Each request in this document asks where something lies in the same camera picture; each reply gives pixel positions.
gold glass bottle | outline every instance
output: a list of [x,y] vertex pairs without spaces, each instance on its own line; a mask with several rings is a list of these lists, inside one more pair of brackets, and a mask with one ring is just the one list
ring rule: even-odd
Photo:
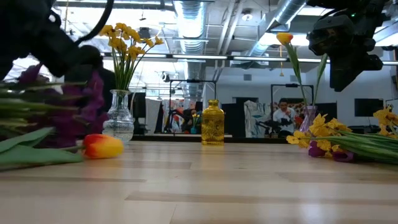
[[220,146],[224,144],[224,111],[218,108],[218,100],[208,102],[202,115],[201,143]]

camera rig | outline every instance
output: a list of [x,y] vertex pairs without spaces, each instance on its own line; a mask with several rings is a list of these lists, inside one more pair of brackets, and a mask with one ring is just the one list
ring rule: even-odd
[[330,58],[330,88],[342,91],[363,71],[381,70],[377,55],[369,55],[376,44],[376,27],[382,26],[387,0],[307,0],[309,6],[333,9],[322,16],[307,34],[308,48]]

pink glass vase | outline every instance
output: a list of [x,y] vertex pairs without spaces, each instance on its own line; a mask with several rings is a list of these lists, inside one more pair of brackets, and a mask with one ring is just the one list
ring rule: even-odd
[[300,126],[300,131],[303,133],[310,131],[310,126],[317,116],[317,106],[306,106],[304,108],[304,121]]

wooden table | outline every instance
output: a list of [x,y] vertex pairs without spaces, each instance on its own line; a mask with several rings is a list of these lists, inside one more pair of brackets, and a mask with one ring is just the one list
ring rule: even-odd
[[0,173],[0,223],[393,224],[398,175],[285,144],[132,142],[117,159]]

black camera equipment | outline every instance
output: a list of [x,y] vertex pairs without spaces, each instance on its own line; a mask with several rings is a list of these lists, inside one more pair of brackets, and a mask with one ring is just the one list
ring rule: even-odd
[[307,0],[309,6],[333,9],[307,34],[308,48],[330,58],[330,88],[342,91],[363,71],[381,70],[377,55],[369,55],[376,42],[376,27],[383,23],[387,0]]
[[87,60],[79,44],[96,36],[111,14],[114,0],[108,0],[104,13],[94,29],[76,42],[61,30],[61,18],[53,12],[55,0],[1,0],[0,21],[0,80],[12,68],[17,58],[32,54],[56,77],[62,77],[72,68]]

